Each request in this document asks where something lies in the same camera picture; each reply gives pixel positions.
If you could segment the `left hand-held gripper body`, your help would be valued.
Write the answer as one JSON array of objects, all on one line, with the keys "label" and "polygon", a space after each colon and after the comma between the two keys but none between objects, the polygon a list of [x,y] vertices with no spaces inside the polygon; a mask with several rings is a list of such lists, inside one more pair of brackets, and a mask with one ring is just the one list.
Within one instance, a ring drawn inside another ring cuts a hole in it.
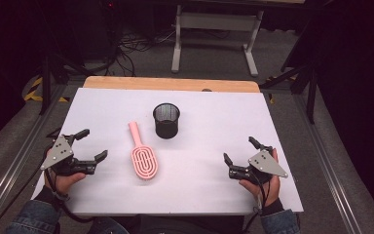
[{"label": "left hand-held gripper body", "polygon": [[51,169],[58,176],[72,176],[77,173],[93,175],[96,161],[80,161],[74,157],[72,144],[75,139],[73,135],[59,136],[50,147],[41,170]]}]

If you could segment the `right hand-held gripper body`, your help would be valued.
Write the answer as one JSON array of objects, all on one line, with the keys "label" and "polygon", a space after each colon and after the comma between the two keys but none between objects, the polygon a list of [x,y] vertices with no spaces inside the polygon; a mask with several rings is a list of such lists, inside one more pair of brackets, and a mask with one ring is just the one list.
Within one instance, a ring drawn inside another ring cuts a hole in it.
[{"label": "right hand-held gripper body", "polygon": [[288,177],[288,173],[281,167],[281,165],[273,157],[272,152],[267,150],[260,150],[248,160],[248,166],[228,167],[228,176],[231,179],[245,179],[253,184],[265,184],[272,176]]}]

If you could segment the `pink hairbrush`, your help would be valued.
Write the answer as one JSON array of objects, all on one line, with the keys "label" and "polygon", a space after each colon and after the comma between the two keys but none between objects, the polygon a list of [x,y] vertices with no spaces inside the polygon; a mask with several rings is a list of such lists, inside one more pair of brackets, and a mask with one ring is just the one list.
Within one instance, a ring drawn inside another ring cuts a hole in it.
[{"label": "pink hairbrush", "polygon": [[134,148],[131,151],[131,161],[134,171],[141,179],[151,179],[158,171],[158,161],[153,149],[141,142],[136,122],[129,123]]}]

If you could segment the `black mesh cup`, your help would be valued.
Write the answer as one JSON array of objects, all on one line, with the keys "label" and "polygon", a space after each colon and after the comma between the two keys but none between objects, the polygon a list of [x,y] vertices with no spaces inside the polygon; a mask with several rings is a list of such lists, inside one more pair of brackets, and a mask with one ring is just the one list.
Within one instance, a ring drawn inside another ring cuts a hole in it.
[{"label": "black mesh cup", "polygon": [[170,139],[178,133],[180,110],[172,103],[161,103],[153,110],[155,132],[158,137]]}]

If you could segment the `person's right hand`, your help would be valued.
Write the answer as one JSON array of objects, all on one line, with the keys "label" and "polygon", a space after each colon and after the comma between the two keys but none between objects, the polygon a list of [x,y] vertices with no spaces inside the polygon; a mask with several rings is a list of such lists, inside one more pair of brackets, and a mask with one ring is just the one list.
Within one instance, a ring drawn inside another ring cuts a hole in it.
[{"label": "person's right hand", "polygon": [[267,208],[278,200],[281,181],[277,175],[273,175],[270,181],[265,183],[263,187],[244,179],[239,181],[239,185],[246,189],[253,196],[255,201],[262,199],[262,202],[264,203],[263,207]]}]

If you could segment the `person's left hand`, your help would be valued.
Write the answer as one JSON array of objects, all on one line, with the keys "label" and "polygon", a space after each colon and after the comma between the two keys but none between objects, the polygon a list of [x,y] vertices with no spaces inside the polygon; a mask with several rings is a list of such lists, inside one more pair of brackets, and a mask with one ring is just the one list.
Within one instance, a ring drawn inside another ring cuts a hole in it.
[{"label": "person's left hand", "polygon": [[70,188],[80,180],[86,177],[83,173],[77,173],[74,175],[63,176],[50,173],[45,177],[45,185],[56,191],[60,195],[66,195],[69,193]]}]

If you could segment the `white board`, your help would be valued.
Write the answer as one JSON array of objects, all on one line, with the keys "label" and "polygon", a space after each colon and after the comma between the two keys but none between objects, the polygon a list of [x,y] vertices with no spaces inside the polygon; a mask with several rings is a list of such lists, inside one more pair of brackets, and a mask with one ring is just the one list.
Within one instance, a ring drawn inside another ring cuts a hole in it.
[{"label": "white board", "polygon": [[[154,108],[172,103],[180,110],[178,133],[163,139],[155,132]],[[141,142],[158,161],[151,179],[134,171],[136,122]],[[81,88],[71,102],[62,131],[89,129],[73,144],[76,158],[106,159],[93,175],[75,184],[67,203],[76,215],[246,215],[253,197],[229,178],[223,153],[244,166],[256,154],[248,141],[281,148],[266,100],[260,93],[147,91]]]}]

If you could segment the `yellow black hazard tape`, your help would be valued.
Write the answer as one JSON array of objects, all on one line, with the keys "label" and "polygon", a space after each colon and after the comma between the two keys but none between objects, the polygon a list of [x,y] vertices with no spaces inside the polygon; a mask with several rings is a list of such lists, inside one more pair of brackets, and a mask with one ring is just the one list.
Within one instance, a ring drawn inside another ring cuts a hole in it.
[{"label": "yellow black hazard tape", "polygon": [[[37,96],[36,92],[39,88],[39,86],[43,83],[43,77],[38,77],[35,79],[35,81],[32,83],[29,91],[24,96],[24,100],[34,100],[34,101],[43,101],[43,97]],[[69,102],[71,100],[70,97],[60,97],[58,99],[59,102]]]},{"label": "yellow black hazard tape", "polygon": [[[275,79],[277,79],[278,77],[276,76],[270,76],[269,78],[266,79],[266,81],[273,81]],[[285,82],[288,82],[288,83],[292,83],[296,80],[296,77],[295,76],[292,76],[290,78],[286,78],[284,81]],[[273,94],[271,93],[268,93],[268,98],[269,98],[269,103],[270,104],[274,104],[275,103],[275,98],[273,97]]]}]

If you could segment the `black metal stand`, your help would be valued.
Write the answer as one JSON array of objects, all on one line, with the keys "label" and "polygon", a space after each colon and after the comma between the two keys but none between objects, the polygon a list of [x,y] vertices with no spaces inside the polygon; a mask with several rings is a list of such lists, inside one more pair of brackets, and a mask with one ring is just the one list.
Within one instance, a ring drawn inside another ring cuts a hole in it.
[{"label": "black metal stand", "polygon": [[43,101],[41,104],[41,115],[47,112],[52,103],[51,78],[54,78],[56,83],[60,85],[65,85],[68,82],[69,76],[67,75],[66,66],[71,67],[78,74],[85,77],[93,76],[88,69],[59,54],[45,55],[42,61]]},{"label": "black metal stand", "polygon": [[318,77],[315,71],[315,67],[312,63],[301,65],[296,68],[292,68],[289,71],[284,72],[282,75],[268,80],[259,86],[260,89],[270,89],[277,84],[294,77],[295,80],[290,85],[290,91],[294,95],[301,95],[306,87],[309,88],[308,98],[306,104],[306,114],[311,124],[315,123],[314,120],[314,108],[316,100],[316,91]]}]

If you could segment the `wooden table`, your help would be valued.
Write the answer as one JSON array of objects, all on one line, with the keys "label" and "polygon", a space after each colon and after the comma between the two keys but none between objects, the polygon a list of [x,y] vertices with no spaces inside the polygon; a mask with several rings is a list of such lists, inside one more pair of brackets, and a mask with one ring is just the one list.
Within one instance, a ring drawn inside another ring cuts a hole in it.
[{"label": "wooden table", "polygon": [[164,90],[192,92],[259,93],[254,81],[230,81],[187,78],[90,76],[84,88],[121,90]]}]

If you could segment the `aluminium floor rail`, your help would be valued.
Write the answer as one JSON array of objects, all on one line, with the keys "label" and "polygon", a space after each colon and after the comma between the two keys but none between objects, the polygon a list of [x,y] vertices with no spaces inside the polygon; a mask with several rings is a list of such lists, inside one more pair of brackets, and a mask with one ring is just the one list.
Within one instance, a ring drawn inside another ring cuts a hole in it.
[{"label": "aluminium floor rail", "polygon": [[39,114],[36,117],[36,120],[25,138],[20,150],[12,159],[9,160],[10,166],[0,179],[0,210],[4,205],[4,202],[8,197],[13,185],[15,184],[21,168],[29,157],[38,135],[43,129],[44,124],[56,106],[58,100],[61,98],[65,88],[65,85],[56,85],[54,90],[50,93],[50,96],[43,101],[42,105],[46,107],[46,110],[43,114]]},{"label": "aluminium floor rail", "polygon": [[304,99],[299,95],[294,96],[293,99],[295,101],[295,105],[297,106],[297,110],[303,119],[304,125],[307,128],[309,136],[313,141],[318,154],[319,165],[324,174],[333,200],[335,201],[337,209],[346,226],[348,234],[362,234],[362,230],[358,225],[351,204],[348,201],[345,189],[331,165],[327,151],[324,148],[324,144],[318,133],[318,130],[316,126],[310,122],[307,111],[305,110]]}]

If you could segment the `white metal table frame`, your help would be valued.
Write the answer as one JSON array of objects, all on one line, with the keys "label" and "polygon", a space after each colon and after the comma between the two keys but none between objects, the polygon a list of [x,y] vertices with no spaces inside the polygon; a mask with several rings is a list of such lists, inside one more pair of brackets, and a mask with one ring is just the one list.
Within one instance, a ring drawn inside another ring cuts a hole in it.
[{"label": "white metal table frame", "polygon": [[249,74],[257,77],[259,72],[253,57],[255,39],[260,30],[264,13],[267,7],[275,5],[293,6],[302,5],[305,0],[256,0],[259,6],[254,14],[223,14],[223,13],[197,13],[185,11],[185,4],[176,5],[175,15],[175,44],[173,48],[171,71],[177,73],[181,60],[181,31],[187,29],[244,31],[249,33],[249,38],[242,45],[243,54],[247,63]]}]

